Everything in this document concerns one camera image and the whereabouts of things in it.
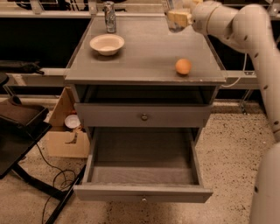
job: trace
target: speckled floor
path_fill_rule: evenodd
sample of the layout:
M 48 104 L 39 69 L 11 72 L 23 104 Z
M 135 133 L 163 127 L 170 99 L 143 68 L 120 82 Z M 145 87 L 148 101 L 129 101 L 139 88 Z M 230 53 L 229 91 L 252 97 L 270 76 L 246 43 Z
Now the speckled floor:
M 213 189 L 205 204 L 84 202 L 75 195 L 56 223 L 180 223 L 242 224 L 249 210 L 258 165 L 275 142 L 266 116 L 251 102 L 244 115 L 235 102 L 216 102 L 196 150 L 204 186 Z M 47 161 L 79 172 L 85 159 L 48 157 L 44 139 L 39 145 Z M 58 170 L 49 167 L 35 147 L 21 165 L 34 177 L 51 184 Z M 0 223 L 41 223 L 48 196 L 10 173 L 0 182 Z M 57 200 L 45 209 L 45 221 Z

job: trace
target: gray cabinet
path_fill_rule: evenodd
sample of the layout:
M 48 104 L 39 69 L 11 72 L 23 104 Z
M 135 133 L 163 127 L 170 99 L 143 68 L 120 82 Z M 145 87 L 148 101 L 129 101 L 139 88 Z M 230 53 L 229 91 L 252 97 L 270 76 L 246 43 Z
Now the gray cabinet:
M 117 18 L 125 46 L 112 57 L 89 47 L 105 33 L 92 21 L 66 77 L 91 140 L 82 200 L 205 202 L 195 144 L 225 73 L 205 37 L 169 33 L 163 15 Z M 177 59 L 192 71 L 176 74 Z

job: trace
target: black cable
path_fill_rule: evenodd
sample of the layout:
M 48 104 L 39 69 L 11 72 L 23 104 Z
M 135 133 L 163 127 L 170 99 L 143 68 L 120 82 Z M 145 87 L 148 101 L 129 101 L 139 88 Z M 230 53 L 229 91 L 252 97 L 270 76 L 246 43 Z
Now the black cable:
M 56 181 L 57 177 L 58 177 L 59 175 L 63 174 L 64 181 L 61 183 L 60 189 L 58 189 L 58 191 L 57 191 L 56 193 L 59 193 L 59 192 L 61 192 L 62 190 L 64 190 L 64 189 L 68 188 L 69 186 L 71 186 L 71 184 L 73 183 L 73 181 L 75 181 L 75 179 L 76 179 L 76 173 L 75 173 L 73 170 L 69 170 L 69 169 L 62 170 L 62 169 L 60 169 L 58 166 L 52 165 L 52 164 L 50 164 L 49 162 L 47 162 L 46 159 L 45 159 L 45 157 L 44 157 L 44 155 L 43 155 L 43 152 L 42 152 L 41 148 L 39 147 L 39 145 L 38 145 L 37 143 L 36 143 L 36 145 L 37 145 L 38 150 L 39 150 L 39 152 L 40 152 L 40 154 L 41 154 L 41 157 L 42 157 L 43 160 L 46 162 L 46 164 L 49 165 L 49 166 L 52 167 L 52 168 L 55 168 L 55 169 L 58 169 L 58 170 L 59 170 L 59 173 L 56 174 L 55 177 L 54 177 L 53 180 L 52 180 L 52 186 L 53 186 L 53 187 L 55 187 L 55 181 Z M 71 173 L 73 174 L 73 180 L 67 179 L 66 172 L 71 172 Z M 45 205 L 44 205 L 44 208 L 43 208 L 43 213 L 42 213 L 42 224 L 44 224 L 46 206 L 47 206 L 49 200 L 50 200 L 56 193 L 54 193 L 53 195 L 51 195 L 51 196 L 47 199 L 47 201 L 45 202 Z
M 74 6 L 73 6 L 73 1 L 72 1 L 72 0 L 70 1 L 70 4 L 71 4 L 72 10 L 75 11 L 75 8 L 74 8 Z
M 73 1 L 74 1 L 74 3 L 75 3 L 75 6 L 76 6 L 76 8 L 77 8 L 77 11 L 79 11 L 80 9 L 79 9 L 79 6 L 78 6 L 76 0 L 73 0 Z

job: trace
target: cardboard box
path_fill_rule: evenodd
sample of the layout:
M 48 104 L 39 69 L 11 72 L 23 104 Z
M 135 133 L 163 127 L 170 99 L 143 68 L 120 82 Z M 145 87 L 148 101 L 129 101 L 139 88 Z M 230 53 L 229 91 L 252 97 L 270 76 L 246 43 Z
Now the cardboard box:
M 85 132 L 72 132 L 64 121 L 74 110 L 74 97 L 70 87 L 65 87 L 55 106 L 49 123 L 52 128 L 46 133 L 45 141 L 49 156 L 64 158 L 87 158 L 89 140 Z

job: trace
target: drawer knob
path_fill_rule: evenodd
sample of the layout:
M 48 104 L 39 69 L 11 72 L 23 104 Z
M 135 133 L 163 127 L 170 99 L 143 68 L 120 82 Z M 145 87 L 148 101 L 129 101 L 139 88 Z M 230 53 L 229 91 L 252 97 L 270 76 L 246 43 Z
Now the drawer knob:
M 142 114 L 141 116 L 142 121 L 148 121 L 148 116 L 146 114 Z

